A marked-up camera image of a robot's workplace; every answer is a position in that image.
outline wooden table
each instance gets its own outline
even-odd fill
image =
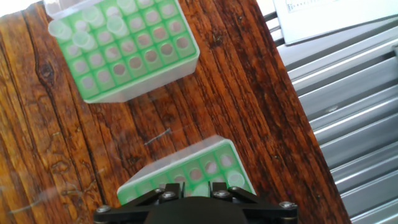
[[[261,197],[349,223],[256,1],[180,3],[196,72],[127,103],[84,103],[42,4],[0,19],[0,223],[91,223],[139,169],[215,134]]]

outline white plastic lid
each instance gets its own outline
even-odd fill
[[[62,19],[103,0],[44,0],[47,14],[53,19]]]

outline screw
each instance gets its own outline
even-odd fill
[[[96,211],[97,211],[98,213],[104,213],[104,212],[108,212],[108,211],[110,211],[110,210],[111,210],[111,207],[110,207],[109,205],[103,205],[103,206],[97,208]]]
[[[217,192],[214,192],[214,196],[218,198],[225,198],[228,197],[230,193],[226,190],[219,190]]]
[[[295,207],[297,207],[297,205],[292,203],[292,202],[281,202],[281,203],[279,203],[279,206],[281,206],[282,208],[295,208]]]
[[[164,192],[164,189],[158,188],[158,189],[155,189],[155,192],[158,193],[158,194],[160,194],[160,193],[163,193],[163,192]]]
[[[164,192],[163,194],[162,194],[162,197],[163,198],[172,198],[172,197],[174,197],[175,196],[175,193],[174,192]]]

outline metal radiator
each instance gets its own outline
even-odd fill
[[[258,2],[351,221],[398,223],[398,18],[288,47]]]

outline green tube rack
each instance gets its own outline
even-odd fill
[[[145,166],[118,189],[118,198],[124,205],[167,183],[182,182],[186,197],[209,197],[209,181],[255,194],[232,141],[213,136]]]
[[[177,0],[75,1],[45,6],[87,103],[124,102],[195,71],[200,50]]]

